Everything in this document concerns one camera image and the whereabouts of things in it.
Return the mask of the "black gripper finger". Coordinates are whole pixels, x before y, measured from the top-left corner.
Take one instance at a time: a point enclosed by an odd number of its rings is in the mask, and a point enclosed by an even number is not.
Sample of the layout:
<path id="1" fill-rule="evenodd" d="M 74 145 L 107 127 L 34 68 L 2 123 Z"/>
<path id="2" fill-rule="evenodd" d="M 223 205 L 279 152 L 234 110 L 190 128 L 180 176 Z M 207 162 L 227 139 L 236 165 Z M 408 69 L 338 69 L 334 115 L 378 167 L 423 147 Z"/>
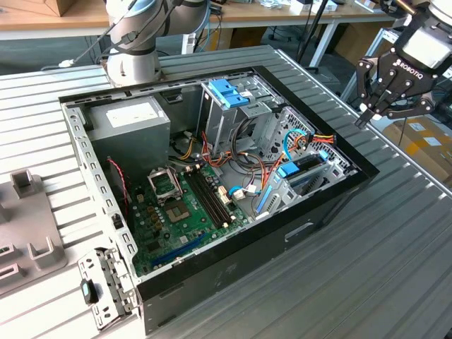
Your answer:
<path id="1" fill-rule="evenodd" d="M 379 65 L 378 58 L 363 57 L 357 64 L 356 74 L 361 115 L 355 126 L 365 127 L 372 118 L 382 117 L 390 105 L 386 100 L 387 90 L 396 77 L 396 70 L 386 61 Z"/>
<path id="2" fill-rule="evenodd" d="M 400 119 L 430 113 L 435 85 L 435 79 L 384 79 L 371 92 L 370 81 L 362 81 L 362 127 L 376 116 Z"/>

